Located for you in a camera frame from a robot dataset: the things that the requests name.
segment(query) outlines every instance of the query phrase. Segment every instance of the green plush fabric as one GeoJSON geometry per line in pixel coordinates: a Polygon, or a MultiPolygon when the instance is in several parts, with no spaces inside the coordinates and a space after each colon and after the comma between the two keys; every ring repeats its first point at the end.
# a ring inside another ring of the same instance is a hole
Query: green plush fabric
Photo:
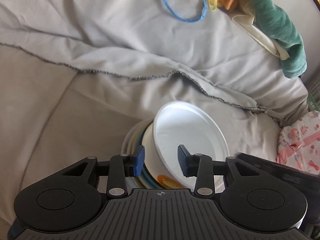
{"type": "Polygon", "coordinates": [[[306,54],[300,33],[286,12],[271,0],[251,0],[256,9],[256,21],[260,30],[278,41],[287,50],[290,58],[281,60],[287,78],[301,75],[307,68],[306,54]]]}

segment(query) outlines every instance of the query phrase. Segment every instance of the cartoon print fabric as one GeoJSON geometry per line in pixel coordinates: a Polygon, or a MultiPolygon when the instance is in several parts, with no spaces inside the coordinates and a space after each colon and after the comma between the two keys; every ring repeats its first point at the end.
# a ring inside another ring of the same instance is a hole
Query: cartoon print fabric
{"type": "Polygon", "coordinates": [[[279,136],[277,163],[320,174],[320,112],[312,111],[279,136]]]}

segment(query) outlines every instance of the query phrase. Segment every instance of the green tag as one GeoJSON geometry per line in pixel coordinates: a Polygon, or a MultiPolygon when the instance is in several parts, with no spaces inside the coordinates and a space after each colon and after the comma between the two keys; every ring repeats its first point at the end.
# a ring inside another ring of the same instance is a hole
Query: green tag
{"type": "Polygon", "coordinates": [[[319,111],[319,107],[311,94],[308,95],[307,103],[310,111],[319,111]]]}

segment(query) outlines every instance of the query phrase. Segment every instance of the orange sticker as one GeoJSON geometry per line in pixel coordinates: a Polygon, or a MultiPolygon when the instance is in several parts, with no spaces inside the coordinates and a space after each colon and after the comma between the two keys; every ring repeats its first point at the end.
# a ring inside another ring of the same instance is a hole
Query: orange sticker
{"type": "Polygon", "coordinates": [[[159,175],[157,181],[166,188],[185,188],[176,180],[165,175],[159,175]]]}

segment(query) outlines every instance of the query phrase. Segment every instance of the white bucket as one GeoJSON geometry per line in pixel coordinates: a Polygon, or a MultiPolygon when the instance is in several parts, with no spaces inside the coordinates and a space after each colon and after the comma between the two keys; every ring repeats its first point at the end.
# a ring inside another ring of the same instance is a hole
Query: white bucket
{"type": "MultiPolygon", "coordinates": [[[[191,154],[202,153],[215,161],[229,156],[226,140],[216,123],[198,107],[181,101],[164,105],[142,139],[145,166],[159,184],[194,190],[196,177],[183,176],[178,162],[178,146],[184,144],[191,154]]],[[[215,190],[224,190],[223,177],[215,176],[215,190]]]]}

